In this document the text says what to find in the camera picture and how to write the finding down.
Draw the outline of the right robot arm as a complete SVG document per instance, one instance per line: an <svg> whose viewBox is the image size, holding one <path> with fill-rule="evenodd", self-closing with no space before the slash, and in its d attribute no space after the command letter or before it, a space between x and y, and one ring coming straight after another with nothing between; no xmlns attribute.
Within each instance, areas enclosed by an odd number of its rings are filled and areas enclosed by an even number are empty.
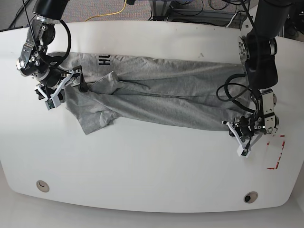
<svg viewBox="0 0 304 228"><path fill-rule="evenodd" d="M38 0L35 3L33 13L36 18L28 23L27 39L16 64L22 76L38 81L35 92L39 100L45 101L48 110L63 103L63 90L67 86L76 86L81 93L88 91L81 66L71 70L60 68L71 50L71 33L62 20L67 3L66 0ZM55 38L56 20L67 32L68 46L64 55L52 57L47 54L47 48Z"/></svg>

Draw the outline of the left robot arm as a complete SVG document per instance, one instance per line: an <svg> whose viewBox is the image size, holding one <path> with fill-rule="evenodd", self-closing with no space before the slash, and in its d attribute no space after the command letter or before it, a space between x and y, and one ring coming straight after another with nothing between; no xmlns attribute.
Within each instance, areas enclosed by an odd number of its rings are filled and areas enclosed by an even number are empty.
<svg viewBox="0 0 304 228"><path fill-rule="evenodd" d="M223 121L229 135L235 137L240 157L248 157L252 146L266 134L277 132L276 96L272 87L278 83L275 63L276 36L282 30L294 0L261 0L255 16L251 16L243 0L240 5L252 29L238 38L239 55L244 73L231 75L219 88L224 89L225 102L233 102L249 113L234 121Z"/></svg>

